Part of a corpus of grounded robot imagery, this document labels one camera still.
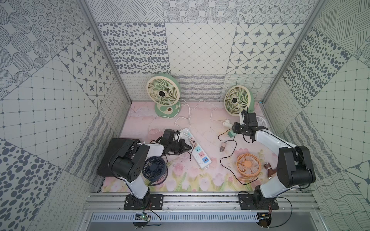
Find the pink USB charger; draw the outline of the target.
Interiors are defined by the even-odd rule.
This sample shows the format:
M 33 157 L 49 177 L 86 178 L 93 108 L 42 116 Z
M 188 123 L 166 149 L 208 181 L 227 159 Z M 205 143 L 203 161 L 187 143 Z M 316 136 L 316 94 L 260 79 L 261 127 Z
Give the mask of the pink USB charger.
M 191 138 L 189 141 L 191 142 L 192 145 L 196 144 L 196 141 L 193 138 Z

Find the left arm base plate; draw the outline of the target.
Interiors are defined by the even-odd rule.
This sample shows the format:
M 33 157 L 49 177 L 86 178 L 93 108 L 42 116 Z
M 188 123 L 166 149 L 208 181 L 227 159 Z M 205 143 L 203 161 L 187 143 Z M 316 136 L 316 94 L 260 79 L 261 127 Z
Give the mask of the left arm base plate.
M 143 199 L 138 199 L 132 194 L 125 198 L 124 210 L 162 210 L 163 207 L 163 194 L 147 194 Z

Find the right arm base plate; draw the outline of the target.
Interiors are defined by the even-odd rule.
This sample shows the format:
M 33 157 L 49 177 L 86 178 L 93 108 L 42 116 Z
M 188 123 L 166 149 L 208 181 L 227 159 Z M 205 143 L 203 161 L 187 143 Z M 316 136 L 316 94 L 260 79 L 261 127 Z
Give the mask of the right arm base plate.
M 279 205 L 276 198 L 264 198 L 259 195 L 239 194 L 241 210 L 278 210 Z

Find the white power strip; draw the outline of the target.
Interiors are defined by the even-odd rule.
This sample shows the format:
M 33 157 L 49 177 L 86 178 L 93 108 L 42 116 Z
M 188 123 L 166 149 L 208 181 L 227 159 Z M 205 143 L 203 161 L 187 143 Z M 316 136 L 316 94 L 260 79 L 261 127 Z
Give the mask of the white power strip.
M 196 141 L 195 145 L 192 145 L 189 141 L 191 138 Z M 199 142 L 195 139 L 193 134 L 190 132 L 190 130 L 187 128 L 180 130 L 180 139 L 184 139 L 185 143 L 192 147 L 189 153 L 192 155 L 192 158 L 195 159 L 195 161 L 198 163 L 199 167 L 201 169 L 207 169 L 212 161 L 210 157 L 206 154 L 205 150 L 200 146 Z

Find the green USB charger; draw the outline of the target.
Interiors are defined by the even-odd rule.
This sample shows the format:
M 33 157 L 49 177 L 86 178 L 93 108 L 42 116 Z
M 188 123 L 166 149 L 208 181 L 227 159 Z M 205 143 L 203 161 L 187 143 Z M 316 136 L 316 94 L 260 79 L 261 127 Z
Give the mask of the green USB charger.
M 230 138 L 234 138 L 235 136 L 236 136 L 236 134 L 233 132 L 233 131 L 228 131 L 228 136 L 230 137 Z

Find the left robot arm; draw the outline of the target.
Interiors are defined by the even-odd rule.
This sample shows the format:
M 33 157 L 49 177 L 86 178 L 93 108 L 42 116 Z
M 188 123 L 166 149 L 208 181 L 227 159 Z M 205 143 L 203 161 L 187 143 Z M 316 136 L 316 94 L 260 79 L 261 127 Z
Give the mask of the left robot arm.
M 189 153 L 190 134 L 185 130 L 166 129 L 153 142 L 139 139 L 113 138 L 97 169 L 98 176 L 124 181 L 134 199 L 145 200 L 150 186 L 161 184 L 168 175 L 167 156 Z

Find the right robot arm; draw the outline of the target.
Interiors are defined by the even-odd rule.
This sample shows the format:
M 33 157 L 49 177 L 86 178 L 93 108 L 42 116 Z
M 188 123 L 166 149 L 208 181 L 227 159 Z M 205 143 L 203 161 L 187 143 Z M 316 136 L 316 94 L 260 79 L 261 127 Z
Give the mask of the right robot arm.
M 266 127 L 259 126 L 255 113 L 242 111 L 240 122 L 233 124 L 232 131 L 248 136 L 278 154 L 277 175 L 254 190 L 253 203 L 256 206 L 261 207 L 288 190 L 310 186 L 316 181 L 309 149 L 289 143 L 269 132 Z

